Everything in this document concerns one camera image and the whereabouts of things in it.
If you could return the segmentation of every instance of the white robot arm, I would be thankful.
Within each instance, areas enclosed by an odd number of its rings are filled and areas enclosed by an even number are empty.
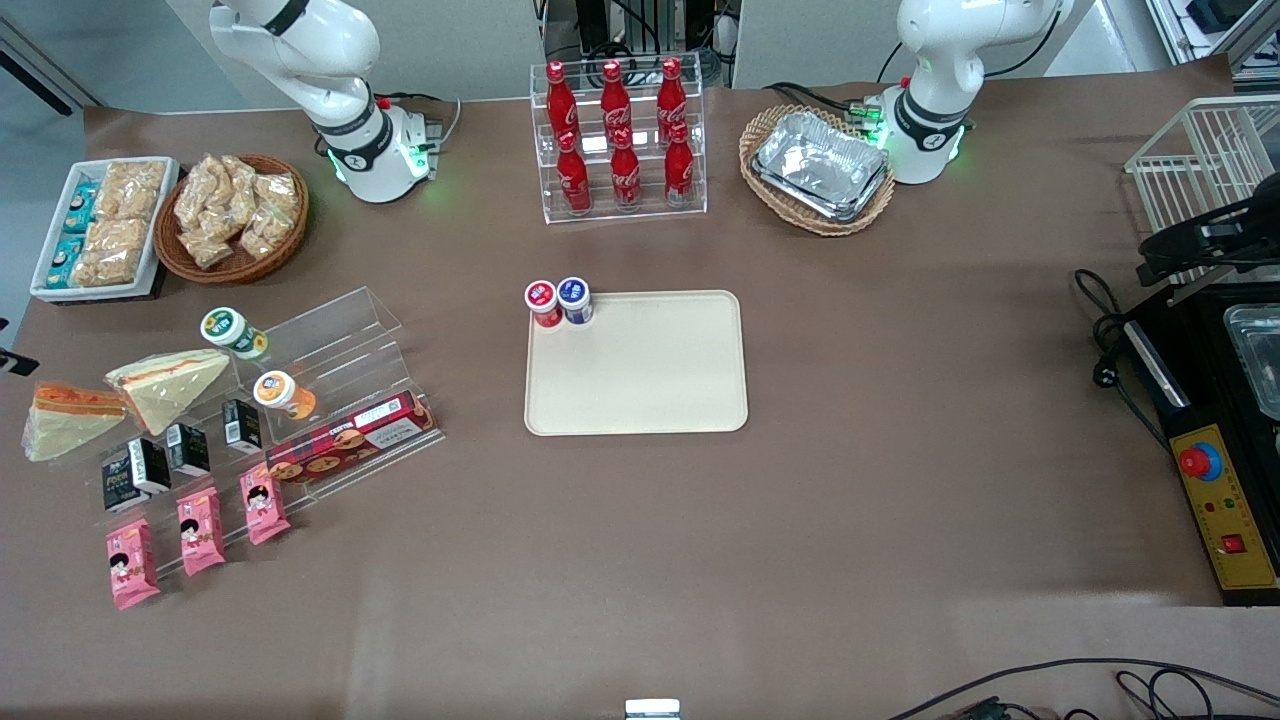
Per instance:
[[[893,177],[918,184],[942,174],[960,127],[982,88],[978,49],[1020,42],[1047,31],[1074,0],[902,0],[897,32],[915,53],[909,85],[881,96],[884,150]]]
[[[379,102],[362,77],[380,53],[369,15],[340,0],[221,0],[209,26],[219,50],[302,106],[356,197],[388,202],[426,179],[422,115]]]

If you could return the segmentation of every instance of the yellow control panel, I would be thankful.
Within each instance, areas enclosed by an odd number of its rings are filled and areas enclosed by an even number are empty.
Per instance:
[[[1169,445],[1213,562],[1217,584],[1222,589],[1277,587],[1275,569],[1217,425],[1175,437]]]

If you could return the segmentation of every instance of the aluminum foil container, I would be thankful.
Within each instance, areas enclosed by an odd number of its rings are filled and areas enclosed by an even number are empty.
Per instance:
[[[849,223],[888,176],[888,155],[804,110],[778,120],[751,169],[823,217]]]

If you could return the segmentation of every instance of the brown table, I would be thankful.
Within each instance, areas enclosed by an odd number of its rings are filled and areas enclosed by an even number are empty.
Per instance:
[[[84,478],[22,459],[33,380],[0,380],[4,711],[603,719],[673,696],[691,720],[874,720],[1071,655],[1275,687],[1280,611],[1217,607],[1167,459],[1089,382],[1089,318],[1069,288],[1083,265],[1137,297],[1121,163],[1187,100],[1229,88],[1219,61],[992,82],[946,174],[900,187],[846,240],[781,223],[739,177],[737,133],[768,92],[709,95],[707,217],[554,228],[522,101],[467,104],[440,179],[387,206],[338,186],[297,111],[91,111],[93,158],[294,163],[312,232],[250,287],[170,279],[155,302],[35,304],[17,350],[44,360],[37,377],[95,383],[201,347],[210,306],[269,325],[367,284],[404,322],[448,439],[283,542],[119,612]],[[748,425],[531,436],[518,295],[571,273],[599,290],[733,291]],[[1102,669],[989,689],[1123,710]],[[1217,694],[1220,711],[1257,710]]]

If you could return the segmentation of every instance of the red glass bottle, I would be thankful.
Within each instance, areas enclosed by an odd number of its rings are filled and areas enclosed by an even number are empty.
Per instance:
[[[613,172],[613,199],[618,211],[635,213],[640,209],[640,159],[631,149],[631,128],[621,128],[613,138],[613,159],[609,168]]]
[[[586,163],[577,154],[573,136],[564,133],[557,142],[561,156],[556,161],[556,170],[561,176],[561,191],[564,193],[564,202],[568,204],[568,214],[585,215],[591,211],[591,187],[586,181]]]
[[[570,135],[576,143],[581,137],[577,126],[577,100],[564,83],[564,63],[559,60],[547,63],[547,81],[550,83],[547,91],[547,118],[552,123],[552,133],[557,142],[562,135]]]
[[[600,94],[600,114],[604,117],[604,137],[609,147],[617,149],[613,141],[620,131],[627,131],[627,146],[631,145],[631,96],[622,87],[622,64],[617,60],[604,61],[604,91]]]
[[[689,126],[671,126],[667,147],[667,205],[687,208],[694,201],[694,151],[689,149]]]
[[[685,122],[685,86],[680,83],[680,58],[662,61],[662,87],[658,88],[658,146],[666,147],[671,127]]]

